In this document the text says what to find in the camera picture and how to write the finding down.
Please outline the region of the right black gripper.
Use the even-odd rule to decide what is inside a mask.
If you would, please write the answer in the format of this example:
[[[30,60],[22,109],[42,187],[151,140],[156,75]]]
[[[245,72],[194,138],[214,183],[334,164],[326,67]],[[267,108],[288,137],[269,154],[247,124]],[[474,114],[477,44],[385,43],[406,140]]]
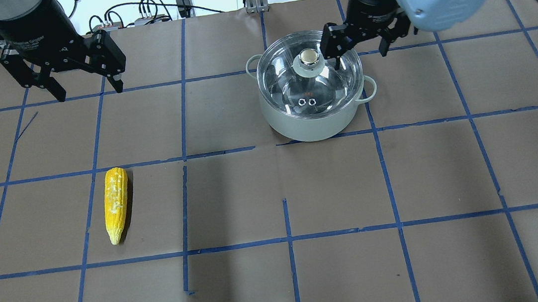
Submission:
[[[325,60],[333,59],[339,70],[345,43],[363,42],[381,37],[379,53],[387,56],[390,45],[409,33],[411,22],[404,12],[398,12],[396,0],[348,0],[341,25],[324,25],[320,40]]]

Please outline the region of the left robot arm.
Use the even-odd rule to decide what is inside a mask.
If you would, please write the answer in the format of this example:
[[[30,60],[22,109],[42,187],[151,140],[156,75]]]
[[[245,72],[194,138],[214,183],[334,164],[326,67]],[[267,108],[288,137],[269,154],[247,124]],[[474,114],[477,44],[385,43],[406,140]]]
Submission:
[[[78,34],[58,0],[0,0],[0,63],[24,88],[48,90],[63,102],[66,91],[52,73],[83,70],[123,91],[126,57],[103,29]]]

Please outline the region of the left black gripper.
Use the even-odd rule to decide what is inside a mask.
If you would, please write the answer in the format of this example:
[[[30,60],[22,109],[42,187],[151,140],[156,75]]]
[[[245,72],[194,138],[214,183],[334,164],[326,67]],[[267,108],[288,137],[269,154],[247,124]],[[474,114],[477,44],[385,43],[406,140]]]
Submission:
[[[0,36],[6,42],[0,63],[22,88],[48,90],[64,102],[67,93],[51,70],[78,69],[103,75],[117,94],[123,92],[124,52],[109,31],[81,37],[58,0],[0,0]],[[40,66],[39,72],[27,62]]]

